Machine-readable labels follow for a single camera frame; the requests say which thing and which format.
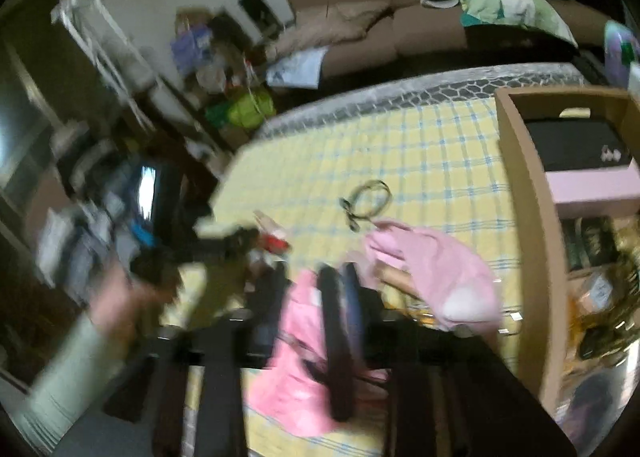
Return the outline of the green sleeved left forearm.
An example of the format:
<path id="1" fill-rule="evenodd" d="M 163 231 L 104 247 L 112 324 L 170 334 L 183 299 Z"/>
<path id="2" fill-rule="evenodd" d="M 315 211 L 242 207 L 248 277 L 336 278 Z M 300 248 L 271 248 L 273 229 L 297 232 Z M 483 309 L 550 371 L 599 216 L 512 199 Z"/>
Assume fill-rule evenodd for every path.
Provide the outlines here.
<path id="1" fill-rule="evenodd" d="M 58 353 L 10 414 L 17 433 L 38 456 L 50 456 L 70 427 L 124 365 L 129 343 L 102 333 L 82 314 Z"/>

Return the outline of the person left hand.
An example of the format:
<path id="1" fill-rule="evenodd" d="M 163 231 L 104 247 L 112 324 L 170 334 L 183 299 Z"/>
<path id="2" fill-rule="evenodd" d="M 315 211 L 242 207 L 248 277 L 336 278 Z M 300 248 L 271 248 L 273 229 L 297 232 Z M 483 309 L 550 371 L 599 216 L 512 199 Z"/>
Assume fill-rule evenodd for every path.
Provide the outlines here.
<path id="1" fill-rule="evenodd" d="M 159 285 L 136 281 L 114 260 L 90 301 L 88 316 L 100 333 L 118 342 L 131 342 L 139 317 L 174 301 L 179 285 L 177 273 L 166 274 Z"/>

